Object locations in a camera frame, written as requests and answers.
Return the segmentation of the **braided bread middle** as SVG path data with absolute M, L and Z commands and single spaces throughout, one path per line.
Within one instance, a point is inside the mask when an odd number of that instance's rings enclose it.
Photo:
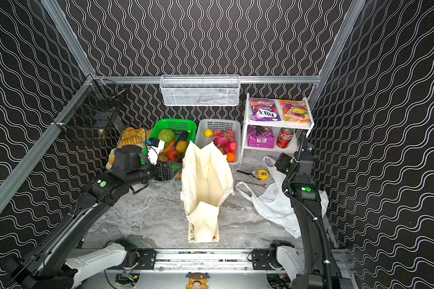
M 122 138 L 118 143 L 118 148 L 121 148 L 126 145 L 138 145 L 140 143 L 143 143 L 143 139 L 142 137 L 139 136 Z

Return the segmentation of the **yellow mango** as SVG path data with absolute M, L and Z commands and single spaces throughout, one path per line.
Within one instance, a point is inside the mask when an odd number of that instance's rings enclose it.
M 188 143 L 186 141 L 178 141 L 176 143 L 176 150 L 181 154 L 185 153 L 187 147 L 188 147 Z

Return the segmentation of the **orange candy bag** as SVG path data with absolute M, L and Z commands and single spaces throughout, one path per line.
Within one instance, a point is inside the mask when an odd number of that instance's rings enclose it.
M 305 101 L 280 100 L 284 120 L 299 124 L 309 124 L 310 115 Z

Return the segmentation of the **purple grape candy bag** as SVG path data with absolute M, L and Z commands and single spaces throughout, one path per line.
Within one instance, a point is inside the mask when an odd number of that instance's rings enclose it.
M 268 126 L 250 125 L 247 144 L 252 148 L 272 149 L 275 145 L 274 133 Z

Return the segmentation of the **purple eggplant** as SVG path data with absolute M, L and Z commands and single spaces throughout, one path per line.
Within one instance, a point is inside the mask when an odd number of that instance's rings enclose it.
M 177 139 L 176 142 L 187 142 L 188 141 L 188 137 L 189 137 L 189 132 L 188 131 L 175 131 Z

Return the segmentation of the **yellow tape measure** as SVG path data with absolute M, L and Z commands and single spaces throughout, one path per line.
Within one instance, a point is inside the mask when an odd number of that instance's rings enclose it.
M 260 180 L 267 180 L 269 178 L 269 172 L 264 170 L 264 169 L 259 169 L 258 170 L 258 179 Z

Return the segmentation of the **red tomato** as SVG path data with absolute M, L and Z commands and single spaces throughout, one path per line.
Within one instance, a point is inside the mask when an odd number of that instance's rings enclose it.
M 167 153 L 167 157 L 169 161 L 178 163 L 180 161 L 180 157 L 182 156 L 182 153 L 178 150 L 171 149 Z

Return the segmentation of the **cream floral tote bag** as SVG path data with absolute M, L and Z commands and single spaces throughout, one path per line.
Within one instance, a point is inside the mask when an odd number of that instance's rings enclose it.
M 219 213 L 234 194 L 233 175 L 226 156 L 210 143 L 189 143 L 183 159 L 180 198 L 189 222 L 189 243 L 219 242 Z

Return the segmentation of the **red cola can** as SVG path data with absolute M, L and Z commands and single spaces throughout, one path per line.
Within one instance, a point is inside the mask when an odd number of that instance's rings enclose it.
M 288 147 L 294 135 L 293 128 L 281 128 L 277 137 L 276 145 L 278 148 L 285 149 Z

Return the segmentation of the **white two-tier shelf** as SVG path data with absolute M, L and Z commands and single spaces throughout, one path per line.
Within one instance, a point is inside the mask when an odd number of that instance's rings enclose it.
M 247 98 L 245 100 L 245 114 L 244 114 L 244 121 L 243 121 L 243 129 L 242 129 L 242 137 L 241 137 L 241 159 L 240 163 L 243 161 L 243 156 L 245 154 L 246 150 L 256 150 L 256 151 L 268 151 L 268 152 L 283 152 L 286 154 L 293 154 L 295 151 L 297 151 L 299 146 L 298 137 L 293 137 L 293 140 L 289 142 L 288 146 L 286 148 L 279 148 L 277 145 L 274 145 L 273 148 L 259 148 L 259 147 L 251 147 L 248 145 L 248 126 L 249 125 L 258 125 L 258 126 L 267 126 L 272 128 L 272 132 L 274 133 L 275 137 L 278 136 L 278 133 L 282 128 L 293 128 L 296 132 L 298 130 L 300 131 L 306 131 L 306 136 L 308 137 L 315 125 L 313 117 L 311 116 L 311 108 L 309 106 L 309 103 L 307 102 L 307 98 L 303 98 L 303 101 L 306 103 L 306 107 L 308 110 L 309 115 L 309 123 L 295 123 L 295 122 L 287 122 L 284 119 L 284 114 L 282 110 L 282 106 L 279 99 L 274 99 L 275 105 L 277 107 L 277 111 L 280 114 L 280 121 L 256 121 L 252 119 L 252 109 L 250 105 L 250 94 L 247 93 Z

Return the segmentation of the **purple Fox's candy bag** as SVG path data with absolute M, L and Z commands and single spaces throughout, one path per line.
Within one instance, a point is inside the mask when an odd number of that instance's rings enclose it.
M 281 121 L 275 101 L 271 99 L 249 98 L 254 121 Z

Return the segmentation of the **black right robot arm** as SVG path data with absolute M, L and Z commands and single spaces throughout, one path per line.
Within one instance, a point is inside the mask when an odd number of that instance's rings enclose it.
M 284 173 L 282 193 L 289 199 L 300 225 L 304 247 L 303 273 L 295 273 L 292 289 L 352 289 L 351 279 L 343 277 L 330 247 L 323 224 L 321 196 L 312 182 L 315 157 L 300 145 L 293 156 L 281 154 L 275 163 Z

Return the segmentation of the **red apple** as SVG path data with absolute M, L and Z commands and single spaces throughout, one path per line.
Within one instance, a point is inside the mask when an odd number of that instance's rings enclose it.
M 225 147 L 225 152 L 235 153 L 237 151 L 237 143 L 229 142 Z

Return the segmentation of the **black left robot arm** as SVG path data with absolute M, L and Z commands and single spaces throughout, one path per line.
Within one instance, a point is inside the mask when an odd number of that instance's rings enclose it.
M 152 164 L 141 147 L 126 145 L 113 151 L 111 169 L 97 175 L 84 188 L 74 209 L 24 258 L 13 257 L 5 265 L 11 285 L 23 289 L 73 289 L 96 273 L 90 261 L 70 261 L 69 254 L 89 228 L 132 186 L 150 181 L 170 181 L 183 169 L 174 161 Z

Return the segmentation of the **yellow lemon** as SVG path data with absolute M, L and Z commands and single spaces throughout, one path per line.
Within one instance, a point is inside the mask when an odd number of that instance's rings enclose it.
M 214 136 L 214 132 L 213 132 L 212 130 L 206 130 L 206 131 L 204 132 L 204 134 L 205 134 L 205 136 L 206 136 L 207 138 L 211 138 L 211 137 Z

